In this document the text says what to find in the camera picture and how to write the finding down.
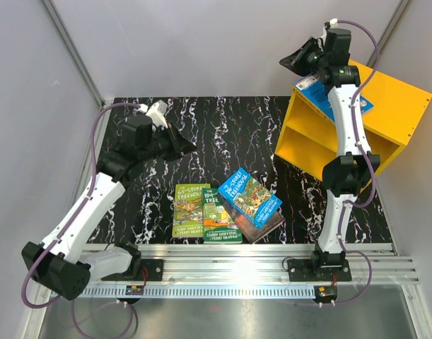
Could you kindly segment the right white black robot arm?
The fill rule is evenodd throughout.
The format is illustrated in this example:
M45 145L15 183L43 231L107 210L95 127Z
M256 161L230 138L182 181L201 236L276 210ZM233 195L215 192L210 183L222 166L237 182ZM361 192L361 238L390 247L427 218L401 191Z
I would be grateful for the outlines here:
M363 188L375 183L380 166L363 127L363 84L358 67L349 65L350 44L350 30L327 24L322 37L311 37L279 62L301 77L293 86L286 120L303 119L303 130L286 126L276 154L319 176L327 192L322 231L310 258L286 260L292 282L351 280L345 247L350 214Z

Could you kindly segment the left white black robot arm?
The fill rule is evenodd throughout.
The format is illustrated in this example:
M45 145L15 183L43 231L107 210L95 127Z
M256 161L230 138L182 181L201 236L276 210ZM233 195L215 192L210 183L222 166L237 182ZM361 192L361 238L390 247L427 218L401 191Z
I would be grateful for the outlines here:
M84 254L87 240L112 205L139 177L149 160L179 160L197 148L164 119L131 117L123 123L115 147L96 162L95 172L77 202L40 243L28 242L21 256L27 280L58 296L74 300L86 286L117 275L135 280L146 272L141 252L133 244Z

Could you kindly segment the blue back-cover book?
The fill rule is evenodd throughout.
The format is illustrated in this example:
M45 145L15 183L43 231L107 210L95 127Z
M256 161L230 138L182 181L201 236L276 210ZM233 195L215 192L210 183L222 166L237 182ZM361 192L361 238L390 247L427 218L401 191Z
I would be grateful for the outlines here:
M293 84L294 88L310 101L316 110L321 112L324 118L328 118L334 124L334 112L329 103L325 86L314 75L307 75ZM361 114L367 114L374 108L374 104L364 96L358 95Z

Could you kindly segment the dark tale of two cities book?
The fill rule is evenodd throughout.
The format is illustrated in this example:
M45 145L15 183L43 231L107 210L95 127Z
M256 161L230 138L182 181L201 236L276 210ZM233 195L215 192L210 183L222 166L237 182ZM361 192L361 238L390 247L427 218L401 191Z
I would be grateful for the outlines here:
M245 215L237 210L231 213L231 217L250 244L255 244L262 238L266 237L269 233L274 231L278 226L282 225L285 221L284 217L276 211L266 223L257 228L252 222L250 222Z

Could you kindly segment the blue 26-storey treehouse book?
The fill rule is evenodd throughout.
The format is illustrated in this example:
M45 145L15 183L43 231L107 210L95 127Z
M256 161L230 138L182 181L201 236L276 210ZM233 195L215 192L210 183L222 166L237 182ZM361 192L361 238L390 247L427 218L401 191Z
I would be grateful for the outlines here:
M257 229L263 228L282 204L277 196L242 167L218 188L218 193Z

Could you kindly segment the green 104-storey treehouse book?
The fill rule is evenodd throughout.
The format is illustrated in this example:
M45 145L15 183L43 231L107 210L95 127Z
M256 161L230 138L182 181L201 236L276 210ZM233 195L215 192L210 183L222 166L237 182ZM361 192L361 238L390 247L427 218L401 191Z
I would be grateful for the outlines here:
M202 198L204 243L241 244L243 234L219 201L217 189L203 188Z

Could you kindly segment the green 65-storey treehouse book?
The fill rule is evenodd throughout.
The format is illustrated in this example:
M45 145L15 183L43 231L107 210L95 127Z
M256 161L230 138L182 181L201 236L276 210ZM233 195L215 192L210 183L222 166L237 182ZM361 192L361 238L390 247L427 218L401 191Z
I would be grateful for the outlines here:
M172 237L203 237L203 189L210 184L177 184L173 202Z

